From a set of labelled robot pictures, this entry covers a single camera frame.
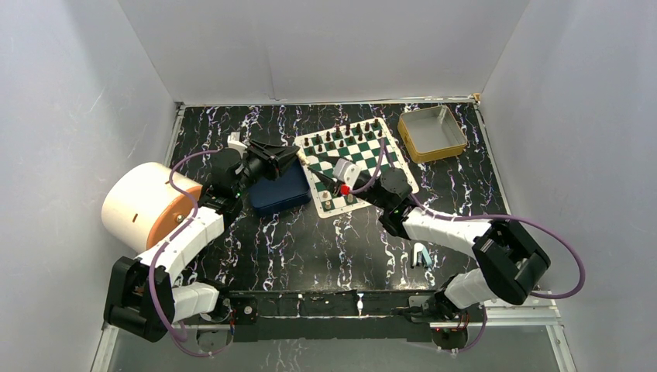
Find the gold tin box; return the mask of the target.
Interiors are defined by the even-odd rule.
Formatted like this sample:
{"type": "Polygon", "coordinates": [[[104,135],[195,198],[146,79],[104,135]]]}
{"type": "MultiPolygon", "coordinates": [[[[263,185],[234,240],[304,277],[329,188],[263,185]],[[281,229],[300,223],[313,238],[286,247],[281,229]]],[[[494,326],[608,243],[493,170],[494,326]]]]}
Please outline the gold tin box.
{"type": "Polygon", "coordinates": [[[457,157],[468,143],[461,125],[445,105],[404,112],[397,128],[416,164],[457,157]]]}

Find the white orange cylindrical appliance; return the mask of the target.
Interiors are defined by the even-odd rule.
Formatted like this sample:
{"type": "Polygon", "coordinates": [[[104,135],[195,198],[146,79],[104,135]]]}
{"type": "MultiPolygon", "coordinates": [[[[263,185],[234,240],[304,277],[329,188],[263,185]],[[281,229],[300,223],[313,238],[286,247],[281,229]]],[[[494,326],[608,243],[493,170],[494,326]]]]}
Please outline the white orange cylindrical appliance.
{"type": "Polygon", "coordinates": [[[107,194],[103,226],[137,253],[155,246],[192,210],[192,201],[174,189],[170,168],[157,162],[134,167],[107,194]]]}

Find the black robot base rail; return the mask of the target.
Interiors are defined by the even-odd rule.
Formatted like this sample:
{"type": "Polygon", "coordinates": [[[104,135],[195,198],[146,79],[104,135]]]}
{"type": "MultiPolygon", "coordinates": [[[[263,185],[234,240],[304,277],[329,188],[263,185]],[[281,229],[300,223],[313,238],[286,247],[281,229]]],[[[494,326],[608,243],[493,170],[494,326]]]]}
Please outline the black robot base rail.
{"type": "Polygon", "coordinates": [[[433,290],[222,291],[218,308],[185,325],[227,330],[237,343],[401,339],[461,350],[481,337],[482,305],[449,310],[433,290]]]}

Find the green white chess board mat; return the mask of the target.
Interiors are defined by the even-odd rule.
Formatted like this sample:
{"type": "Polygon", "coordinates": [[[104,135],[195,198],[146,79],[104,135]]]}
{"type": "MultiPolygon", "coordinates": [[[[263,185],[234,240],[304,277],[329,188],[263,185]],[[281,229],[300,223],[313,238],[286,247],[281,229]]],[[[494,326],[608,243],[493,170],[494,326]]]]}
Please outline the green white chess board mat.
{"type": "MultiPolygon", "coordinates": [[[[309,160],[309,165],[308,166],[303,166],[304,174],[306,175],[306,178],[308,180],[310,190],[311,189],[311,184],[310,184],[310,172],[308,171],[308,168],[315,169],[317,171],[321,171],[327,176],[331,177],[332,176],[332,165],[327,162],[322,162],[318,158],[320,155],[326,155],[326,156],[333,156],[333,157],[344,157],[351,162],[359,165],[362,168],[362,171],[367,172],[368,174],[373,174],[376,165],[377,165],[377,160],[379,157],[379,152],[380,152],[380,141],[384,141],[385,148],[387,149],[388,153],[390,154],[390,158],[392,159],[392,164],[394,167],[397,169],[401,169],[404,174],[407,177],[408,183],[412,187],[412,191],[414,193],[419,192],[419,186],[417,181],[415,180],[413,174],[411,173],[411,170],[408,166],[408,162],[404,159],[402,151],[400,147],[397,145],[397,141],[393,136],[392,131],[388,128],[388,125],[385,121],[385,119],[381,117],[374,117],[372,119],[366,119],[360,122],[352,122],[350,123],[350,135],[345,136],[345,128],[346,124],[336,126],[333,129],[322,129],[313,133],[309,134],[303,134],[300,136],[296,136],[294,138],[294,145],[299,146],[300,150],[303,152],[304,156],[307,157],[309,160]],[[373,128],[373,123],[375,119],[380,120],[380,128],[376,129],[373,128]],[[370,123],[370,130],[369,131],[364,131],[364,126],[365,122],[370,123]],[[363,141],[359,141],[358,137],[359,134],[354,132],[354,129],[356,127],[356,124],[359,123],[361,125],[361,133],[363,134],[363,141]],[[336,128],[340,128],[342,132],[342,138],[341,139],[336,139],[335,138],[335,131],[336,128]],[[379,130],[383,130],[383,136],[378,137],[377,133],[379,130]],[[330,131],[332,134],[332,141],[327,142],[325,140],[325,134],[327,131],[330,131]],[[373,132],[374,138],[368,139],[367,138],[367,133],[368,132],[373,132]],[[318,145],[315,142],[315,136],[319,135],[322,138],[322,143],[324,147],[324,151],[319,153],[318,152],[318,145]],[[353,136],[354,137],[354,143],[349,143],[348,138],[353,136]],[[308,154],[308,149],[310,147],[305,147],[304,146],[304,139],[309,138],[311,141],[311,146],[314,147],[314,154],[310,155],[308,154]],[[339,142],[341,140],[344,140],[345,146],[344,147],[339,147],[339,142]],[[328,148],[329,143],[334,143],[335,144],[335,149],[330,150],[328,148]]],[[[317,184],[317,189],[321,190],[321,197],[320,198],[314,198],[312,193],[312,202],[315,206],[316,212],[318,214],[318,217],[321,219],[327,219],[331,217],[335,217],[341,214],[345,214],[348,212],[355,211],[360,208],[365,208],[368,207],[370,204],[367,203],[366,201],[360,201],[357,198],[353,197],[353,202],[348,203],[346,198],[346,195],[341,195],[339,197],[335,198],[328,198],[328,199],[323,199],[322,198],[322,193],[324,192],[324,187],[321,184],[317,184]],[[330,201],[332,203],[332,209],[330,210],[325,210],[324,204],[326,201],[330,201]]]]}

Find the small white blue stapler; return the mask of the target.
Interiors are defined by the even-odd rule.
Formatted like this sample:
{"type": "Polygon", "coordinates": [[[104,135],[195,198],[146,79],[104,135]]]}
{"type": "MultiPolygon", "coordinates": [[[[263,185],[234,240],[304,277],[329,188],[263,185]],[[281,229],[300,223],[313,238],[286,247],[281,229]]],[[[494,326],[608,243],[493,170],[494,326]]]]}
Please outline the small white blue stapler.
{"type": "Polygon", "coordinates": [[[429,251],[423,243],[416,242],[413,245],[411,267],[430,268],[432,266],[432,258],[429,251]]]}

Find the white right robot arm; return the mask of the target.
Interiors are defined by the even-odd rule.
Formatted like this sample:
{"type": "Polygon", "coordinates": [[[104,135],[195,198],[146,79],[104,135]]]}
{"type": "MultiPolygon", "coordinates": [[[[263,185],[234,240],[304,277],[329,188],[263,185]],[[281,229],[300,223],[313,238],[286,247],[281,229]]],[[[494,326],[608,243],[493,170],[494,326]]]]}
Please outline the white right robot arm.
{"type": "Polygon", "coordinates": [[[518,221],[448,217],[417,201],[401,169],[378,170],[372,176],[344,157],[321,155],[318,159],[331,171],[330,175],[314,172],[327,190],[380,209],[379,221],[392,236],[436,243],[475,259],[475,269],[450,277],[424,304],[410,306],[411,311],[455,321],[471,305],[496,298],[521,305],[551,264],[518,221]]]}

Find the dark blue tin box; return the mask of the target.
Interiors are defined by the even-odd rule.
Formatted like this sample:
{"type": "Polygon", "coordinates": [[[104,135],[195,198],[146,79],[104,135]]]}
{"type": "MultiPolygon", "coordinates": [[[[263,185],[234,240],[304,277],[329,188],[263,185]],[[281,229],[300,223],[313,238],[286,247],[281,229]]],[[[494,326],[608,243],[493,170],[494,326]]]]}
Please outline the dark blue tin box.
{"type": "Polygon", "coordinates": [[[261,179],[249,189],[249,202],[260,217],[306,205],[311,199],[310,186],[299,161],[275,181],[261,179]]]}

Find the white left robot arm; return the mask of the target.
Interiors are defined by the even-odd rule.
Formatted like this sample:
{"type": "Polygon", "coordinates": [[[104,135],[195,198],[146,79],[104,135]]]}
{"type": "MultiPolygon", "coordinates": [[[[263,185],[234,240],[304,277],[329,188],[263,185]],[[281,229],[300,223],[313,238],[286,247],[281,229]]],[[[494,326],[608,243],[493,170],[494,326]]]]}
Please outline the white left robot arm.
{"type": "Polygon", "coordinates": [[[210,281],[176,286],[184,268],[220,237],[243,208],[245,191],[274,181],[298,159],[298,146],[251,141],[212,150],[200,184],[157,162],[121,177],[101,207],[103,226],[135,251],[112,266],[103,318],[150,342],[185,340],[183,321],[204,314],[223,322],[231,301],[210,281]]]}

